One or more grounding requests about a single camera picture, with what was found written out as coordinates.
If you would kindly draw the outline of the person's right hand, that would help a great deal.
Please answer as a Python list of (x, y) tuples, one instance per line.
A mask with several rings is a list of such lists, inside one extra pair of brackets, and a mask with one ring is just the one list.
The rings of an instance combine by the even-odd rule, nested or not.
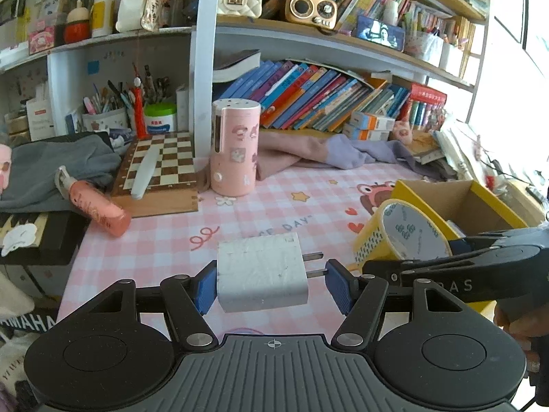
[(528, 336), (522, 336), (520, 334), (513, 334), (510, 331), (511, 322), (507, 314), (500, 308), (499, 304), (496, 305), (494, 310), (493, 323), (497, 327), (502, 328), (504, 332), (513, 337), (513, 339), (521, 347), (527, 358), (527, 371), (528, 374), (537, 374), (540, 371), (540, 356), (532, 350), (532, 338)]

